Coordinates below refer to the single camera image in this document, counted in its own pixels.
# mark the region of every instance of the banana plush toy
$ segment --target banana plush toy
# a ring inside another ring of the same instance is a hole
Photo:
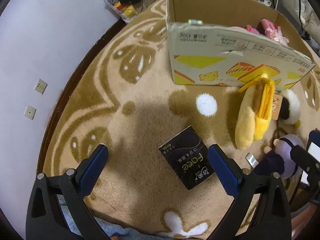
[[[275,83],[266,74],[256,77],[238,91],[245,91],[238,121],[235,141],[240,150],[250,147],[253,141],[262,139],[271,121]]]

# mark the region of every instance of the snack package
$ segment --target snack package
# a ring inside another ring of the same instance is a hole
[[[104,0],[106,5],[112,8],[126,24],[131,22],[138,12],[134,9],[132,4],[121,4],[119,0]]]

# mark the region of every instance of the penguin plush toy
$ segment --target penguin plush toy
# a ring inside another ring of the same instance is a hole
[[[286,124],[292,124],[295,127],[300,126],[300,101],[297,95],[290,89],[283,90],[280,95],[283,97],[279,117]]]

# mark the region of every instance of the yellow graphic on box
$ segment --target yellow graphic on box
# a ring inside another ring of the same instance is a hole
[[[261,64],[253,68],[252,70],[248,71],[247,73],[243,74],[242,76],[238,77],[238,81],[247,83],[253,80],[255,77],[260,76],[262,74],[267,74],[268,78],[273,78],[276,75],[280,74],[280,70],[276,67]]]
[[[218,76],[219,76],[218,71],[213,71],[213,72],[209,72],[209,73],[200,74],[199,80],[211,82],[211,81],[216,80]]]
[[[275,86],[278,85],[278,84],[280,84],[280,82],[281,82],[281,78],[276,79],[276,80],[275,80]]]
[[[291,82],[291,83],[285,84],[283,86],[283,89],[290,89],[295,83],[297,83],[297,82]]]
[[[194,85],[195,81],[185,74],[174,70],[174,83],[177,85]]]
[[[194,68],[205,68],[217,62],[220,62],[225,57],[206,57],[206,56],[186,56],[186,55],[174,55],[178,62]]]
[[[245,63],[245,62],[238,62],[237,64],[233,65],[232,68],[230,68],[226,74],[232,77],[240,77],[244,74],[246,74],[248,71],[254,69],[254,66]]]
[[[297,73],[295,73],[295,72],[288,71],[287,79],[298,79],[298,78],[302,78],[302,76],[297,74]]]

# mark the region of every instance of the white wall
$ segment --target white wall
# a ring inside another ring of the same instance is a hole
[[[117,21],[103,0],[11,0],[0,16],[0,207],[25,238],[39,150],[77,65]],[[41,78],[43,95],[34,91]],[[24,117],[27,105],[34,120]]]

